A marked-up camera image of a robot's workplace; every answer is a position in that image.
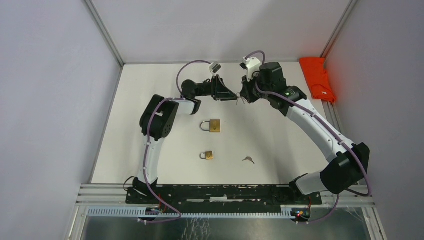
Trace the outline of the large brass padlock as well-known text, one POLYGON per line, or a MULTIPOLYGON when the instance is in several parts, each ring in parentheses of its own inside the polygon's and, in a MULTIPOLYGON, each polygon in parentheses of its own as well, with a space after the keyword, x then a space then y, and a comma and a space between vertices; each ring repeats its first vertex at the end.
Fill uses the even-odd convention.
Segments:
POLYGON ((207 120, 207 121, 202 121, 199 125, 199 128, 204 132, 220 133, 221 132, 221 120, 220 119, 210 119, 210 120, 207 120))

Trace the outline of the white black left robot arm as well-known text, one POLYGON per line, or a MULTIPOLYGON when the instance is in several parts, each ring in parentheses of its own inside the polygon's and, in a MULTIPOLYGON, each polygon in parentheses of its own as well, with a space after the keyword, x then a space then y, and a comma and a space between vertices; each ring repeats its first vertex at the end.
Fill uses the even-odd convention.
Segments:
POLYGON ((215 101, 235 101, 238 96, 225 86, 219 75, 204 82, 185 80, 179 98, 153 95, 143 112, 139 126, 143 135, 142 160, 133 185, 138 188, 138 197, 145 204, 153 203, 157 190, 153 187, 158 180, 159 158, 165 138, 171 133, 179 115, 195 115, 202 101, 197 97, 212 97, 215 101))

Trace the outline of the silver key bunch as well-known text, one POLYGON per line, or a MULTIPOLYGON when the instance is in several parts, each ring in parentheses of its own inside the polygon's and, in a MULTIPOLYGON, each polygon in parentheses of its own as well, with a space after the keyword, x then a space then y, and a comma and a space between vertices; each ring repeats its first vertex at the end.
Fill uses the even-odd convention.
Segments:
POLYGON ((245 99, 243 97, 238 96, 237 97, 237 100, 236 100, 236 105, 238 105, 239 103, 242 103, 243 105, 245 105, 246 104, 246 101, 245 101, 245 99))

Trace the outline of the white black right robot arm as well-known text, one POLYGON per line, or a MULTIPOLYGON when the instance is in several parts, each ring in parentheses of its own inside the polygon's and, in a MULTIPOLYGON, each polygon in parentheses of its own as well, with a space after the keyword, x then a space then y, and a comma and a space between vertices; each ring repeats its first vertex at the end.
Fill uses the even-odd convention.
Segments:
POLYGON ((302 204, 309 194, 322 191, 336 195, 348 191, 360 195, 350 187, 360 180, 369 183, 369 147, 365 143, 355 144, 341 134, 322 117, 302 90, 287 85, 278 62, 262 63, 253 59, 241 63, 240 67, 246 71, 240 96, 249 104, 259 99, 267 100, 272 108, 299 126, 328 161, 323 170, 291 181, 289 199, 302 204))

